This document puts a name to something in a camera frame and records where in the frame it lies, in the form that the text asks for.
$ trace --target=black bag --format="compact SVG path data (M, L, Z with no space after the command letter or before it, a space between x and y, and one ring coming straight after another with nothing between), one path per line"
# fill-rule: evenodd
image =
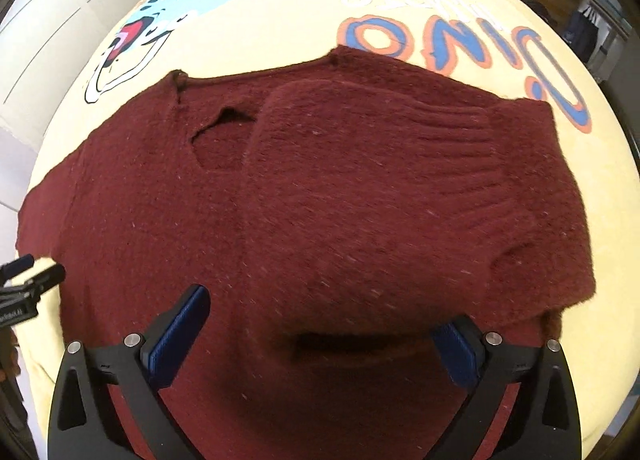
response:
M596 13L591 7L583 12L576 10L569 18L562 39L571 47L580 61L587 63L591 54L596 50L599 29L595 24Z
M11 332L0 328L0 369L11 364ZM38 453L27 424L27 411L15 377L0 382L0 458L2 460L37 460Z

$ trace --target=bed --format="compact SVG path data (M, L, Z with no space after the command letter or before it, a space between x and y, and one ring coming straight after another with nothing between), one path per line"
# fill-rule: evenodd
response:
M616 116L587 69L519 0L142 0L103 40L47 130L30 188L127 100L181 69L212 77L316 59L337 44L392 56L504 98L548 101L588 218L597 293L566 310L583 456L640 368L640 182ZM39 267L47 260L38 262ZM64 343L60 295L18 326L46 434Z

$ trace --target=hole in sweater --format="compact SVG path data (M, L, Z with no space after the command letter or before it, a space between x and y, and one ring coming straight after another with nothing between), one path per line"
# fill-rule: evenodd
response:
M380 355L393 348L415 341L416 336L390 334L317 334L313 332L296 337L294 358L317 356Z
M199 130L191 139L200 167L218 171L239 170L254 122L255 119L239 110L223 108L216 122Z

